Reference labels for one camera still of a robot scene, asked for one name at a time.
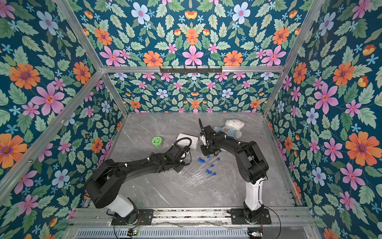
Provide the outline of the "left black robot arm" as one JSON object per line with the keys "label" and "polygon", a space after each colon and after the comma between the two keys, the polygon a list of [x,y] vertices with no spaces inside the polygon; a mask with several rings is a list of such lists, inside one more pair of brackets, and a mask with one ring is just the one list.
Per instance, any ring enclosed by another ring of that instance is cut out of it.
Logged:
{"label": "left black robot arm", "polygon": [[152,152],[140,160],[131,162],[105,160],[87,179],[85,190],[96,208],[107,208],[122,218],[129,217],[135,212],[136,206],[129,198],[119,193],[121,186],[146,174],[161,173],[171,169],[180,172],[183,167],[189,165],[184,162],[189,152],[189,146],[180,147],[174,144],[164,153]]}

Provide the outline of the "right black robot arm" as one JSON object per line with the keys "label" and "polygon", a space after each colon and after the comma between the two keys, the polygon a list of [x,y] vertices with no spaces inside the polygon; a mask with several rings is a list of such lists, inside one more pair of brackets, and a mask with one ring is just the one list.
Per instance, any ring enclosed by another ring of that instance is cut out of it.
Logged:
{"label": "right black robot arm", "polygon": [[267,179],[269,165],[254,141],[243,142],[223,132],[216,132],[209,125],[200,123],[203,155],[217,156],[223,149],[235,156],[239,174],[246,182],[243,217],[249,223],[260,220],[265,206],[262,200],[263,183]]}

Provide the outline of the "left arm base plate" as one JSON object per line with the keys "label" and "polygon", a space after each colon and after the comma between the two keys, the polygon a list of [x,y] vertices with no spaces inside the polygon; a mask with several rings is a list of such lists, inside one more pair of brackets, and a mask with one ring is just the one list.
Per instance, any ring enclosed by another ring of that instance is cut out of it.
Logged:
{"label": "left arm base plate", "polygon": [[148,226],[151,225],[153,214],[153,209],[136,209],[126,217],[115,214],[111,224],[113,226]]}

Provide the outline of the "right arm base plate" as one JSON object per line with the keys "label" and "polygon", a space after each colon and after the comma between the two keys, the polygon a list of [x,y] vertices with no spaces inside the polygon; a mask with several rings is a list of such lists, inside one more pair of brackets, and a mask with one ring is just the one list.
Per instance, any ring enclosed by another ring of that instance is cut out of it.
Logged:
{"label": "right arm base plate", "polygon": [[260,208],[257,211],[238,208],[230,209],[227,213],[231,216],[233,225],[270,225],[272,223],[268,209]]}

